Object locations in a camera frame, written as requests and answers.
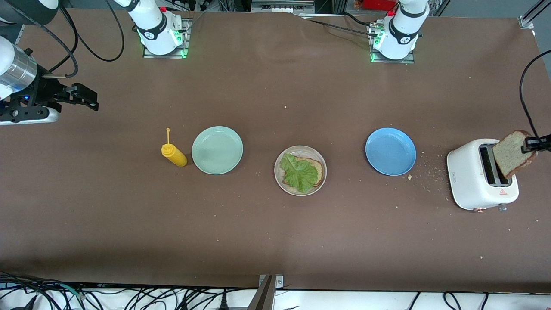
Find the beige plate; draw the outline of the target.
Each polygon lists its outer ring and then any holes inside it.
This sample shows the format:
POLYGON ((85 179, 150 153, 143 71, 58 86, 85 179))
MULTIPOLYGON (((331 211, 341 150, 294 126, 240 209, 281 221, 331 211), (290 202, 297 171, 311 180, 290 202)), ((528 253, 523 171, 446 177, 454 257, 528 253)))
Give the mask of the beige plate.
POLYGON ((321 153, 309 146, 292 146, 282 151, 274 163, 279 187, 293 196, 309 196, 327 178, 327 165, 321 153))

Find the grey metal frame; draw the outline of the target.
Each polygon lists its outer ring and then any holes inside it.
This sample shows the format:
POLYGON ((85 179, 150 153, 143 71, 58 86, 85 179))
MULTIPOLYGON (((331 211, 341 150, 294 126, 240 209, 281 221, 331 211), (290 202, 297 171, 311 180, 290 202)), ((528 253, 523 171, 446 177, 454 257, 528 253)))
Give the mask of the grey metal frame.
POLYGON ((314 14, 314 0, 251 0, 251 12, 289 12, 314 14))

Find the red box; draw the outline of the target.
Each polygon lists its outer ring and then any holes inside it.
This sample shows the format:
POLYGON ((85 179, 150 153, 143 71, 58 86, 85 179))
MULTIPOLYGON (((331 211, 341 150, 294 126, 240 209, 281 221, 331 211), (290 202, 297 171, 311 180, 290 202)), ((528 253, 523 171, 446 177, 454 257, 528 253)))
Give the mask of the red box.
POLYGON ((362 8, 374 11, 390 11, 397 4, 397 0, 361 0, 362 8))

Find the white toaster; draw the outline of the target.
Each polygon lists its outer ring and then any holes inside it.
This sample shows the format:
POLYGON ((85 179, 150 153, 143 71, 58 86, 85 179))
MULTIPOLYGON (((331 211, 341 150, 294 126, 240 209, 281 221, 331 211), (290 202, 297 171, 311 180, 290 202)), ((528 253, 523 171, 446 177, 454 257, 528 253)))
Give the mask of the white toaster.
POLYGON ((446 164, 453 200, 468 211, 504 208, 519 196, 515 176, 506 178, 498 167, 496 139, 475 139, 451 151, 446 164))

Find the metal table edge bracket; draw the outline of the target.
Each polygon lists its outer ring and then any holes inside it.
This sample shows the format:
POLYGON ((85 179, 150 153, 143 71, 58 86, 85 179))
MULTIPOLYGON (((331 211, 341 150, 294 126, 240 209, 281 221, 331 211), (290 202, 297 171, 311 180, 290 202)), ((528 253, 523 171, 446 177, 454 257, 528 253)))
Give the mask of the metal table edge bracket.
POLYGON ((247 310, 273 310, 275 291, 283 287, 283 275, 262 275, 247 310))

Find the yellow squeeze bottle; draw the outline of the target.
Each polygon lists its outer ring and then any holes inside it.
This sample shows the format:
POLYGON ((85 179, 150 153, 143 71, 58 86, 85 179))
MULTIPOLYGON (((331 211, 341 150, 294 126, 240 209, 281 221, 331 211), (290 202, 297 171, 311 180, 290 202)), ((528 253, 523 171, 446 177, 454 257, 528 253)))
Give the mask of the yellow squeeze bottle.
POLYGON ((170 129, 167 128, 167 143, 161 147, 162 155, 178 167, 184 167, 188 163, 187 157, 170 142, 170 129))

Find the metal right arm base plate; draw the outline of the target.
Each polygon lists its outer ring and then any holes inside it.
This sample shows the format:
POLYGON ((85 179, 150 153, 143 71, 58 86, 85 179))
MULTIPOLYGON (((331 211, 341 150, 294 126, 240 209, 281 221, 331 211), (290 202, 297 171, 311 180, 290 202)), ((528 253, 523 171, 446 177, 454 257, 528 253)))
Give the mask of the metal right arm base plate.
POLYGON ((182 18, 175 16, 175 30, 173 37, 177 43, 177 47, 171 53, 165 55, 155 55, 151 53, 145 46, 143 47, 143 58, 145 59, 186 59, 189 53, 189 43, 191 39, 191 26, 193 19, 182 18))

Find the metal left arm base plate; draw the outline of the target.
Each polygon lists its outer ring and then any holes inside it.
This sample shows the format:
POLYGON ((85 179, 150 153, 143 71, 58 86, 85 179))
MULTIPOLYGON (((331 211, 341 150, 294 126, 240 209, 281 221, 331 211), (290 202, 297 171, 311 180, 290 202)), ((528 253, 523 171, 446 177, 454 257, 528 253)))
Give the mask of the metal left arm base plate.
POLYGON ((394 63, 394 64, 413 64, 415 62, 415 56, 413 51, 410 51, 408 55, 406 55, 403 59, 390 59, 385 57, 381 51, 377 49, 377 47, 380 46, 382 43, 385 33, 384 33, 384 26, 382 23, 380 23, 382 20, 376 20, 376 22, 369 23, 368 26, 366 26, 366 30, 368 31, 368 34, 374 35, 369 38, 369 45, 370 45, 370 61, 372 63, 380 62, 380 63, 394 63))

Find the blue plate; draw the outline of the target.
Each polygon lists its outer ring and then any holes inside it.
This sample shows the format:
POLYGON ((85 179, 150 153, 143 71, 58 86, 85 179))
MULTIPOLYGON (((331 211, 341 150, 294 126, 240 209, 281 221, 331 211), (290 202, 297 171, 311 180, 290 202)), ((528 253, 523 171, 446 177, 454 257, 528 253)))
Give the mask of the blue plate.
POLYGON ((366 139, 365 156, 370 166, 383 175, 408 173, 417 160, 411 137, 398 129, 385 127, 373 131, 366 139))

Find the light green plate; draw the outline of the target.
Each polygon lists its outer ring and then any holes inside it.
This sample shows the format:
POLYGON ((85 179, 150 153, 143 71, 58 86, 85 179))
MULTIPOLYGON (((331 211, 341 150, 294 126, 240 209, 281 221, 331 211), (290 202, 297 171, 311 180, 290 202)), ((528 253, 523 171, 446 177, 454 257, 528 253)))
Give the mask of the light green plate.
POLYGON ((222 175, 241 161, 244 145, 240 135, 226 126, 202 131, 192 145, 193 163, 204 173, 222 175))

